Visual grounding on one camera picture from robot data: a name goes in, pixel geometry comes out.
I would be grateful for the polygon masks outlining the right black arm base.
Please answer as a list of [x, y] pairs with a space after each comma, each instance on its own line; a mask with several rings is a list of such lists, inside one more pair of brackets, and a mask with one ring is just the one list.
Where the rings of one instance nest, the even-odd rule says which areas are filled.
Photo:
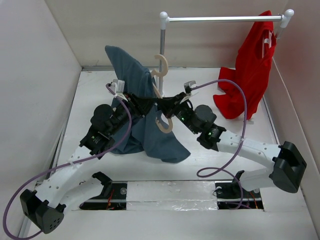
[[[219, 210], [235, 209], [241, 201], [241, 190], [235, 180], [216, 181], [212, 195], [217, 198], [217, 208]], [[242, 195], [239, 209], [264, 209], [259, 189], [252, 191], [242, 189]]]

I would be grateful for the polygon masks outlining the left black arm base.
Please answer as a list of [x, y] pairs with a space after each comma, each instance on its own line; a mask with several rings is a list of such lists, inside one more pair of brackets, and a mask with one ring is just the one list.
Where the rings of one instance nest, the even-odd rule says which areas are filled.
[[127, 209], [128, 183], [126, 181], [113, 181], [102, 172], [96, 172], [92, 177], [99, 180], [103, 188], [99, 195], [83, 202], [79, 206], [81, 210], [122, 211]]

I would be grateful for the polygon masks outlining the blue grey t shirt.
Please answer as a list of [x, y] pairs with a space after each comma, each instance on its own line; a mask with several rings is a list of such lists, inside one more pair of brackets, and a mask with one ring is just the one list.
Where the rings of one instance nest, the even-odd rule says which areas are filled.
[[[153, 89], [155, 80], [147, 67], [120, 47], [107, 45], [105, 52], [117, 79], [125, 82], [126, 92], [138, 97], [156, 97]], [[187, 159], [191, 153], [176, 139], [174, 133], [163, 133], [156, 125], [156, 119], [160, 119], [161, 115], [162, 112], [153, 106], [146, 117], [134, 118], [130, 134], [111, 152], [117, 155], [145, 152], [150, 158], [172, 164]]]

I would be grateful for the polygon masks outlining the beige wooden hanger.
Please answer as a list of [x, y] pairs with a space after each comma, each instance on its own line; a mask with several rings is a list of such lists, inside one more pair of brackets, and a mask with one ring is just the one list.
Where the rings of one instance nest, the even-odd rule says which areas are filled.
[[[150, 73], [150, 74], [151, 74], [151, 77], [156, 76], [156, 77], [158, 77], [158, 78], [163, 78], [163, 77], [168, 73], [168, 71], [169, 71], [168, 61], [167, 61], [167, 59], [165, 58], [165, 56], [162, 55], [162, 54], [156, 54], [156, 55], [154, 56], [154, 58], [155, 58], [156, 60], [159, 60], [160, 62], [162, 62], [162, 69], [161, 69], [161, 70], [153, 69], [153, 70], [151, 71], [151, 73]], [[156, 94], [156, 96], [157, 96], [159, 99], [162, 99], [163, 97], [162, 97], [162, 94], [160, 93], [158, 87], [157, 87], [154, 83], [153, 83], [152, 85], [153, 85], [153, 91], [154, 91], [154, 93]], [[159, 129], [161, 132], [165, 133], [165, 134], [168, 134], [168, 133], [172, 132], [172, 130], [173, 130], [173, 121], [172, 121], [172, 119], [171, 119], [171, 118], [168, 118], [167, 120], [168, 120], [168, 128], [165, 128], [165, 127], [161, 124], [160, 120], [159, 120], [157, 117], [155, 118], [155, 124], [157, 125], [158, 129]]]

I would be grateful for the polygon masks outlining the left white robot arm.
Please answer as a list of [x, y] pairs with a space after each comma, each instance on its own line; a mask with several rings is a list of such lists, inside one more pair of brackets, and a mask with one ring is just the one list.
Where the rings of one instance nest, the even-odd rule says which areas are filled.
[[127, 93], [116, 97], [119, 105], [97, 106], [90, 120], [91, 126], [67, 163], [34, 190], [26, 189], [20, 195], [23, 213], [42, 233], [49, 234], [63, 221], [72, 207], [78, 207], [93, 197], [107, 198], [113, 181], [98, 171], [86, 175], [86, 170], [106, 153], [116, 148], [121, 140], [114, 135], [127, 126], [126, 137], [136, 119], [144, 118], [155, 106], [156, 98], [138, 97]]

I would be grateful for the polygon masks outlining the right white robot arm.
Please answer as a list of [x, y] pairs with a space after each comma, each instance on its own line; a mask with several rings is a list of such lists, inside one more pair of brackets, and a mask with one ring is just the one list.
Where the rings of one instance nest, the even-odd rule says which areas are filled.
[[238, 180], [232, 182], [231, 191], [242, 197], [249, 191], [277, 187], [288, 193], [297, 193], [307, 163], [298, 148], [291, 142], [282, 145], [258, 142], [243, 138], [215, 124], [217, 116], [204, 104], [192, 108], [185, 93], [157, 100], [157, 106], [166, 118], [177, 117], [197, 141], [208, 150], [236, 154], [263, 166], [254, 171], [241, 170]]

